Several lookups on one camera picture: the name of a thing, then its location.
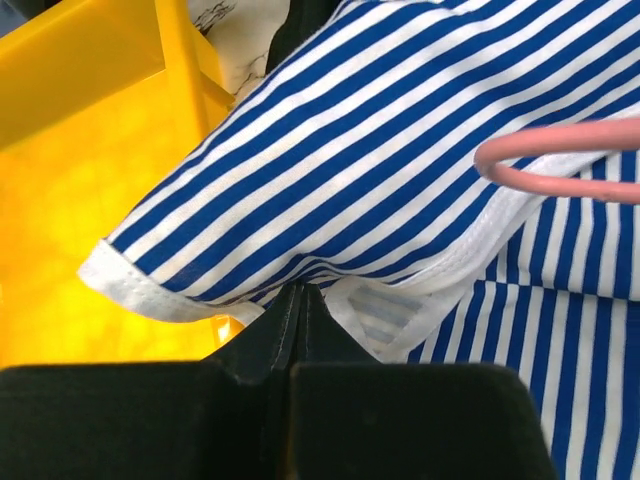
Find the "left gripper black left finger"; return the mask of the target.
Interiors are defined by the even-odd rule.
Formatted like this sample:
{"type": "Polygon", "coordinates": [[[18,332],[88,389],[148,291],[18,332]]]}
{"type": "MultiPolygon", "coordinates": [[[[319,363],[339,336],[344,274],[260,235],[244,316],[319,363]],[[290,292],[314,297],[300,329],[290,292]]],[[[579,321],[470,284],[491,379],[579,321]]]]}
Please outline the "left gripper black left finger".
{"type": "Polygon", "coordinates": [[[196,361],[1,373],[5,479],[279,479],[303,289],[196,361]]]}

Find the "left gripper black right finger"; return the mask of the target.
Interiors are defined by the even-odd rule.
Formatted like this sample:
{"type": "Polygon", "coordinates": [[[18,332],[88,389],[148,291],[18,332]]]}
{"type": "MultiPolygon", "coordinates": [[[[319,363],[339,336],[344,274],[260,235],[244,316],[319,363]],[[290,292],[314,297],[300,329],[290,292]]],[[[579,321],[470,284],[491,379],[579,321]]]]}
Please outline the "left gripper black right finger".
{"type": "Polygon", "coordinates": [[[486,363],[383,364],[303,291],[290,374],[295,479],[553,479],[532,398],[486,363]]]}

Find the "blue white striped tank top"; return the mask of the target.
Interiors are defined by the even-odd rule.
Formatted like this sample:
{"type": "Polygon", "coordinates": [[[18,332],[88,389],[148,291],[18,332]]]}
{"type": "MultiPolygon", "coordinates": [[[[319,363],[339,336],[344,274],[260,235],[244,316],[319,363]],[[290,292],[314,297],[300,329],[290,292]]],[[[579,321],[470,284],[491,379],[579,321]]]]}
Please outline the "blue white striped tank top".
{"type": "Polygon", "coordinates": [[[256,320],[287,283],[383,361],[516,370],[563,479],[639,475],[639,210],[498,186],[487,140],[639,112],[635,1],[344,1],[81,266],[256,320]]]}

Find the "pink wire hanger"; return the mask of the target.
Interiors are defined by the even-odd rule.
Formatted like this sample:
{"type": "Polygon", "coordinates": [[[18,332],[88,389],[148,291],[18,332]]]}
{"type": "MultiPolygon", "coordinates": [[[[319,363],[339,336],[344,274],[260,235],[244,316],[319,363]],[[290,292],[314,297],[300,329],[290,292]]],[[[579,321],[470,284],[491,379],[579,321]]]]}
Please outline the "pink wire hanger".
{"type": "Polygon", "coordinates": [[[522,192],[553,197],[590,198],[637,205],[639,185],[560,178],[520,171],[506,160],[560,153],[632,151],[639,148],[637,117],[547,126],[486,141],[474,155],[474,166],[486,179],[522,192]]]}

